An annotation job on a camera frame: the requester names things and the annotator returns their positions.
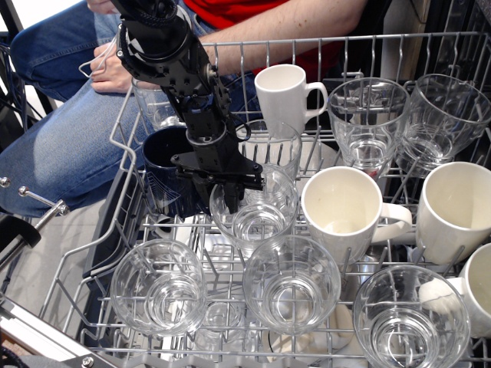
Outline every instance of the clear glass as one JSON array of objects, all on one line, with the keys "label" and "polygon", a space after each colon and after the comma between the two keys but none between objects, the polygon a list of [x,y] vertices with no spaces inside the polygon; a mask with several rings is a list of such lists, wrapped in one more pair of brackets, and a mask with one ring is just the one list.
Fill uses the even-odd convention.
[{"label": "clear glass", "polygon": [[341,276],[329,252],[310,238],[288,235],[263,244],[248,260],[243,289],[248,309],[278,334],[313,331],[336,307]]},{"label": "clear glass", "polygon": [[186,125],[179,120],[160,86],[136,78],[132,79],[132,85],[142,117],[152,125],[155,131],[173,125]]},{"label": "clear glass", "polygon": [[282,136],[291,138],[276,138],[268,131],[264,120],[253,120],[237,128],[237,137],[241,140],[250,136],[245,142],[239,143],[239,151],[257,163],[270,163],[281,167],[286,175],[295,180],[300,165],[302,139],[288,124],[275,124]]},{"label": "clear glass", "polygon": [[263,190],[246,189],[237,212],[230,213],[222,185],[215,186],[209,200],[216,226],[246,257],[261,244],[277,244],[291,234],[298,214],[293,181],[275,165],[262,168]]},{"label": "clear glass", "polygon": [[490,121],[491,103],[479,90],[454,77],[424,75],[410,97],[409,122],[396,162],[411,176],[424,178],[453,161]]},{"label": "clear glass", "polygon": [[469,314],[447,280],[398,265],[364,282],[353,304],[354,330],[377,368],[448,368],[467,348]]},{"label": "clear glass", "polygon": [[329,95],[328,112],[344,164],[385,174],[408,118],[409,94],[381,78],[350,80]]},{"label": "clear glass", "polygon": [[[243,306],[239,302],[213,301],[209,303],[205,319],[195,334],[197,350],[203,352],[240,351],[244,344],[245,326]],[[206,354],[209,360],[218,355]]]},{"label": "clear glass", "polygon": [[181,242],[155,239],[133,248],[110,286],[114,312],[146,335],[177,336],[200,326],[206,281],[196,254]]}]

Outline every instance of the white mug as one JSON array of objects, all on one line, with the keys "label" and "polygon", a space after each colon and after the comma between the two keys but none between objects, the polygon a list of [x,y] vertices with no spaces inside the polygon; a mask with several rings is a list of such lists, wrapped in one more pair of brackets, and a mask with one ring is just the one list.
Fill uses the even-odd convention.
[{"label": "white mug", "polygon": [[475,163],[446,163],[425,179],[417,211],[416,244],[426,261],[462,261],[491,234],[491,171]]},{"label": "white mug", "polygon": [[[469,311],[470,335],[491,337],[491,243],[478,248],[466,262],[458,278],[447,279],[462,296]],[[420,295],[431,310],[451,311],[455,298],[449,287],[436,282],[421,285]]]},{"label": "white mug", "polygon": [[[302,192],[302,209],[314,240],[323,244],[342,265],[355,263],[370,243],[408,232],[409,209],[384,203],[377,183],[366,173],[348,166],[324,169],[313,175]],[[378,227],[380,219],[389,225]]]},{"label": "white mug", "polygon": [[[279,64],[260,71],[254,80],[262,115],[270,133],[277,138],[282,136],[280,126],[283,122],[302,134],[305,124],[323,113],[328,105],[328,92],[321,82],[307,83],[305,71],[293,64]],[[312,90],[320,90],[324,103],[318,109],[307,110],[307,96]]]}]

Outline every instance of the blue jeans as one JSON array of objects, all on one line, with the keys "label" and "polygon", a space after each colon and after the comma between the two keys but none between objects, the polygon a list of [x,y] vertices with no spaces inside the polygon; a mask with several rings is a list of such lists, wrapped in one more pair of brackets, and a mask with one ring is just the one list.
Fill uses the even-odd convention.
[{"label": "blue jeans", "polygon": [[[182,0],[180,5],[195,22],[196,35],[213,31]],[[20,197],[20,186],[52,202],[63,199],[70,209],[106,197],[123,155],[109,136],[125,95],[95,92],[78,67],[94,57],[94,48],[113,38],[119,22],[119,15],[94,14],[82,1],[25,29],[13,40],[12,63],[18,74],[27,84],[64,103],[0,153],[0,177],[12,181],[8,189],[0,188],[0,207],[6,212],[40,217],[48,210],[37,200]],[[252,79],[247,74],[249,110],[259,110]],[[244,110],[242,79],[232,75],[222,80],[232,98],[230,110]],[[125,136],[137,112],[137,102],[131,97],[120,119]],[[139,124],[137,140],[146,135]],[[141,166],[140,147],[134,149]]]}]

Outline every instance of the dishwasher rack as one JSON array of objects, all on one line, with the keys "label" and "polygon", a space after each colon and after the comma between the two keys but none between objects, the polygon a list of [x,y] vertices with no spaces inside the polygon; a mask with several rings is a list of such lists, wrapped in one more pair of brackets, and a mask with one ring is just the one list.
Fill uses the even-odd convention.
[{"label": "dishwasher rack", "polygon": [[[481,31],[371,35],[262,43],[210,44],[209,46],[216,49],[217,55],[223,47],[240,48],[244,55],[247,47],[260,44],[265,47],[266,54],[269,55],[269,47],[272,44],[288,42],[292,46],[295,62],[295,47],[298,43],[315,43],[319,47],[320,57],[320,47],[325,41],[344,42],[345,61],[350,57],[348,54],[350,47],[368,45],[368,50],[371,51],[368,60],[371,65],[371,76],[376,76],[374,74],[376,64],[381,62],[379,55],[375,52],[375,45],[379,42],[386,42],[398,51],[395,60],[396,73],[389,78],[406,85],[407,88],[410,88],[412,80],[404,77],[404,60],[408,56],[406,46],[416,42],[423,45],[421,53],[424,60],[424,74],[430,72],[451,74],[469,81],[486,92],[486,81],[491,67],[491,43],[489,35]],[[346,68],[343,72],[339,78],[323,80],[328,89],[353,75]],[[121,115],[125,107],[126,102],[121,108]],[[257,113],[257,111],[246,111],[242,113],[242,117],[247,120],[250,113]],[[324,349],[305,351],[302,349],[303,337],[293,337],[285,342],[286,350],[278,350],[275,345],[276,337],[250,316],[246,309],[242,295],[242,269],[246,260],[240,252],[226,243],[210,216],[199,214],[188,218],[185,222],[176,218],[171,223],[159,223],[158,215],[151,212],[145,172],[138,169],[136,165],[135,148],[141,145],[141,142],[135,137],[138,124],[141,124],[140,116],[136,119],[129,136],[124,136],[119,119],[114,124],[110,140],[122,149],[123,159],[118,177],[104,204],[104,213],[101,214],[94,240],[90,244],[69,251],[60,260],[39,317],[46,320],[50,311],[66,304],[68,312],[63,321],[58,321],[59,328],[93,352],[110,357],[126,368],[141,365],[162,368],[369,366],[364,360],[362,351],[357,347],[352,327],[335,326],[331,319],[328,319],[325,325],[315,331],[316,338],[322,339],[325,344]],[[341,164],[340,153],[332,131],[322,117],[315,121],[313,129],[309,127],[305,131],[302,141],[304,149],[296,181],[297,187],[302,186],[318,170]],[[491,130],[488,128],[456,159],[479,163],[490,168],[490,154]],[[393,166],[388,174],[379,178],[378,182],[383,189],[384,201],[408,207],[414,214],[415,223],[417,199],[423,180],[411,178]],[[309,236],[302,213],[298,216],[295,233]],[[130,248],[159,237],[180,240],[198,254],[208,279],[209,300],[226,303],[230,307],[238,307],[243,316],[239,326],[202,326],[198,332],[187,333],[182,337],[159,338],[145,337],[126,327],[117,319],[111,307],[109,295],[110,278],[114,268]],[[76,288],[70,289],[67,279],[71,259],[80,254],[87,258],[86,267],[83,277],[76,283]],[[414,229],[402,237],[382,244],[373,244],[361,261],[341,268],[344,290],[338,307],[349,310],[357,286],[369,278],[373,272],[389,265],[411,262],[431,268],[443,276],[454,276],[462,267],[461,264],[454,263],[445,267],[436,266],[425,262],[423,256],[424,254],[415,250]],[[214,350],[199,350],[195,346],[196,334],[206,330],[219,335]],[[241,337],[239,340],[231,341],[229,338],[234,330],[238,330]],[[336,339],[341,335],[351,335],[349,349],[336,347]],[[468,352],[464,354],[457,366],[491,366],[489,349],[491,349],[491,344],[487,339],[471,340]]]}]

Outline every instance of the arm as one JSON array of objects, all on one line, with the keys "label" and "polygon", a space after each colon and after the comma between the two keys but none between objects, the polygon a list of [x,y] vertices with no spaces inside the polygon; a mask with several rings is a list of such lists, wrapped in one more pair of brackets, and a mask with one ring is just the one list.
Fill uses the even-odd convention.
[{"label": "arm", "polygon": [[[290,0],[230,28],[208,34],[200,40],[208,43],[345,36],[356,28],[366,2],[367,0]],[[317,43],[301,43],[297,44],[295,51],[300,54],[317,46]],[[246,70],[265,66],[265,45],[245,46],[244,50]],[[208,47],[206,52],[214,63],[214,48]],[[290,44],[270,45],[271,64],[291,56]],[[239,72],[240,58],[239,47],[220,47],[219,73],[225,75]]]},{"label": "arm", "polygon": [[110,0],[87,0],[87,7],[94,13],[115,14],[116,8]]}]

